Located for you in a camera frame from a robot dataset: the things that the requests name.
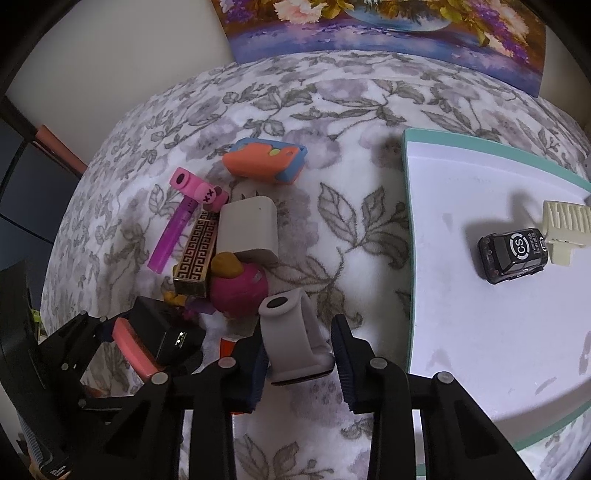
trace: wall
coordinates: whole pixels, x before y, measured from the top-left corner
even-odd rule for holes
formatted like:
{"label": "wall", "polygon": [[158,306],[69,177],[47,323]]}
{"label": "wall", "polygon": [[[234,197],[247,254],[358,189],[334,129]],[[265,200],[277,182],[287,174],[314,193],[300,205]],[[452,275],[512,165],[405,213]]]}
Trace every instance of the wall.
{"label": "wall", "polygon": [[585,126],[591,120],[591,85],[573,56],[546,28],[546,60],[540,96]]}
{"label": "wall", "polygon": [[[8,97],[88,163],[126,111],[230,61],[210,0],[82,0],[37,45]],[[591,86],[551,31],[541,96],[589,119]]]}
{"label": "wall", "polygon": [[0,423],[2,424],[2,428],[4,432],[6,432],[6,436],[12,442],[13,447],[16,449],[17,452],[20,452],[21,449],[17,445],[18,434],[22,433],[21,424],[18,421],[17,416],[17,409],[14,408],[10,398],[6,394],[6,391],[0,384]]}

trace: blue and orange case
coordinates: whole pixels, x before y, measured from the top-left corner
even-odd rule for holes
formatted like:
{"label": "blue and orange case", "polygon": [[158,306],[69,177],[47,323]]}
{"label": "blue and orange case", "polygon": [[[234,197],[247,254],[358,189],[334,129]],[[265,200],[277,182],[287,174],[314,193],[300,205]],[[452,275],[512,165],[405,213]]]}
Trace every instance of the blue and orange case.
{"label": "blue and orange case", "polygon": [[242,138],[222,157],[232,175],[267,183],[292,184],[304,167],[308,149],[259,138]]}

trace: black and gold box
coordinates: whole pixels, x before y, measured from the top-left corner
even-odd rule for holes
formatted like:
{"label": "black and gold box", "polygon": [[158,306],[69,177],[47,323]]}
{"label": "black and gold box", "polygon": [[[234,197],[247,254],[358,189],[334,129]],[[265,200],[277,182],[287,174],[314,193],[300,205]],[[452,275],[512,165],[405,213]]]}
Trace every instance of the black and gold box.
{"label": "black and gold box", "polygon": [[201,211],[174,274],[179,295],[207,298],[209,263],[216,248],[219,213]]}

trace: bed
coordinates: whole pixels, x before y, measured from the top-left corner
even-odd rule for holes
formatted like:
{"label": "bed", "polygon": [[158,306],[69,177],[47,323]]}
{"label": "bed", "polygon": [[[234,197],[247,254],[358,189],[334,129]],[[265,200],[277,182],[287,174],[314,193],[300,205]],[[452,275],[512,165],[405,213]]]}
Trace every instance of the bed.
{"label": "bed", "polygon": [[[574,120],[478,72],[354,50],[230,64],[153,96],[105,140],[53,248],[41,311],[48,333],[81,310],[113,316],[138,295],[161,298],[172,289],[171,268],[188,231],[162,275],[147,261],[181,200],[168,180],[183,166],[227,188],[233,200],[272,198],[280,263],[268,270],[271,291],[304,287],[322,324],[344,313],[355,335],[404,365],[411,239],[400,141],[407,127],[487,138],[587,178],[591,145]],[[221,155],[242,137],[305,145],[296,183],[233,178]],[[220,314],[202,323],[204,364],[217,358],[222,335],[253,327]],[[85,381],[104,395],[132,394],[142,384],[112,345],[100,348]],[[235,418],[238,478],[365,479],[371,424],[349,412],[336,372],[288,387],[267,384],[256,412]],[[587,411],[520,454],[538,479],[564,479],[590,441]],[[180,478],[186,472],[184,444]]]}

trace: painting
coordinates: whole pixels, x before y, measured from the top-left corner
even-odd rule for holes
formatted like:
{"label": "painting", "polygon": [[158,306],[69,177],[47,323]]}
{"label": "painting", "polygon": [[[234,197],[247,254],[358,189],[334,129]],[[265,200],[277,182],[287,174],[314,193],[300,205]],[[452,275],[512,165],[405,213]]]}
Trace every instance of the painting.
{"label": "painting", "polygon": [[540,91],[545,26],[519,0],[212,0],[239,63],[317,50],[384,50]]}

